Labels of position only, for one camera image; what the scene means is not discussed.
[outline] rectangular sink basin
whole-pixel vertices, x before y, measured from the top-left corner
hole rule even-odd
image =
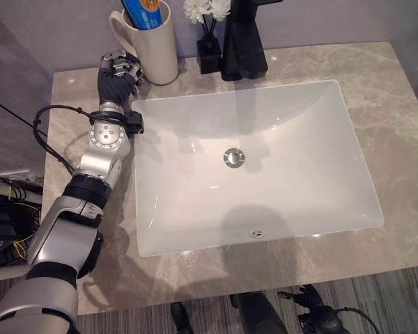
[[[136,101],[142,256],[371,228],[383,217],[335,80]]]

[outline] robotic arm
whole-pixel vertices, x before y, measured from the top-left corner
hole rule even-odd
[[[30,271],[0,303],[0,334],[78,333],[76,279],[95,266],[104,206],[130,151],[129,137],[144,130],[142,116],[128,103],[140,77],[139,60],[129,53],[101,58],[100,105],[92,113],[88,148],[31,242]]]

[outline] artificial flower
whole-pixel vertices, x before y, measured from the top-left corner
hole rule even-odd
[[[184,14],[193,24],[204,23],[203,15],[210,14],[208,0],[185,0],[183,5]]]
[[[231,11],[231,0],[209,0],[210,10],[217,21],[223,21]]]

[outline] faucet handle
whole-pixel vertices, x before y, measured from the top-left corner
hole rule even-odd
[[[283,0],[254,0],[256,6],[268,5],[269,3],[282,2]]]

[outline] yellow wire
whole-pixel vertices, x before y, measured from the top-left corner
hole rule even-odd
[[[24,205],[25,207],[30,207],[31,209],[35,209],[35,210],[37,210],[37,211],[39,211],[39,210],[40,210],[38,207],[33,207],[32,205],[28,205],[28,204],[26,204],[26,203],[16,202],[15,204],[18,204],[18,205]]]
[[[31,238],[33,235],[34,235],[34,234],[31,234],[29,237],[26,237],[25,239],[18,240],[18,241],[14,241],[14,242],[20,243],[20,242],[22,242],[22,241],[26,241],[26,240],[28,240],[29,238]]]
[[[18,242],[14,242],[14,248],[17,251],[17,254],[24,259],[26,257],[26,251],[25,248],[23,248],[23,246],[21,244],[19,244]]]

